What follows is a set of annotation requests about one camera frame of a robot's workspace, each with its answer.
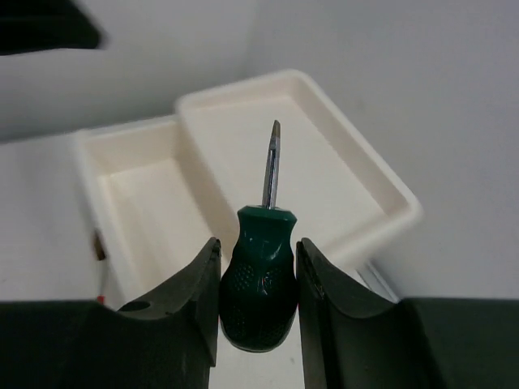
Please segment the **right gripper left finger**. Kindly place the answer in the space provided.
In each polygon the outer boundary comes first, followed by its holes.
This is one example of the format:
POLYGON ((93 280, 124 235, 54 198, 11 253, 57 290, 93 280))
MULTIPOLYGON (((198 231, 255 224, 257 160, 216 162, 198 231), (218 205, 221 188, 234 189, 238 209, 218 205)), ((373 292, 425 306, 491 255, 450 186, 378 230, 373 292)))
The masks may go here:
POLYGON ((113 310, 96 301, 1 305, 4 388, 205 388, 217 360, 221 243, 113 310))

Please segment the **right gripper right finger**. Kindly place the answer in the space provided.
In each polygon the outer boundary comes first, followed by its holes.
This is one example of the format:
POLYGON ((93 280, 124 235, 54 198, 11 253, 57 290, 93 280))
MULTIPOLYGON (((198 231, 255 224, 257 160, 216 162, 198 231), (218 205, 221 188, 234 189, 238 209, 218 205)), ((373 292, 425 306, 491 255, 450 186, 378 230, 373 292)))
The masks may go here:
POLYGON ((473 298, 390 302, 297 244, 308 388, 515 388, 518 303, 473 298))

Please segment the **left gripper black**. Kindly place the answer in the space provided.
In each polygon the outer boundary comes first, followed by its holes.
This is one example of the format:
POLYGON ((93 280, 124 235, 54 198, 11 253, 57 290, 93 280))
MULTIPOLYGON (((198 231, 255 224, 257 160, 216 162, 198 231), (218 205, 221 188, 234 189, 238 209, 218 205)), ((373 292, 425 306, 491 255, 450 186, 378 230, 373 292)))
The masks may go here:
POLYGON ((102 28, 76 1, 1 1, 1 54, 98 49, 102 28))

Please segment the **stubby green screwdriver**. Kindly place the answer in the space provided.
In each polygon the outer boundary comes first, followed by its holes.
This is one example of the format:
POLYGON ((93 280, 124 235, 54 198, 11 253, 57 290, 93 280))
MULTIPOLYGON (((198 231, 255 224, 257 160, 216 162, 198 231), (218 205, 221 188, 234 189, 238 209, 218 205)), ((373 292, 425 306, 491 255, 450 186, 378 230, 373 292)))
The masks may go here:
POLYGON ((277 207, 281 124, 268 145, 262 202, 238 210, 239 235, 221 278, 219 318, 236 348, 266 353, 287 337, 298 306, 291 234, 296 216, 277 207))

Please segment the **white drawer container box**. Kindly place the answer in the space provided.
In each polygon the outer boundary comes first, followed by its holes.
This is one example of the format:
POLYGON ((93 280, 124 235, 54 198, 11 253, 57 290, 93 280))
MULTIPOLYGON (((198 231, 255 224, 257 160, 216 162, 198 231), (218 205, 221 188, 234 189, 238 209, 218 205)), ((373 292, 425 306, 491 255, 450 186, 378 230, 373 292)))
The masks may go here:
POLYGON ((283 70, 194 92, 175 105, 233 211, 258 204, 268 141, 281 125, 277 206, 330 262, 356 267, 415 226, 422 207, 308 75, 283 70))

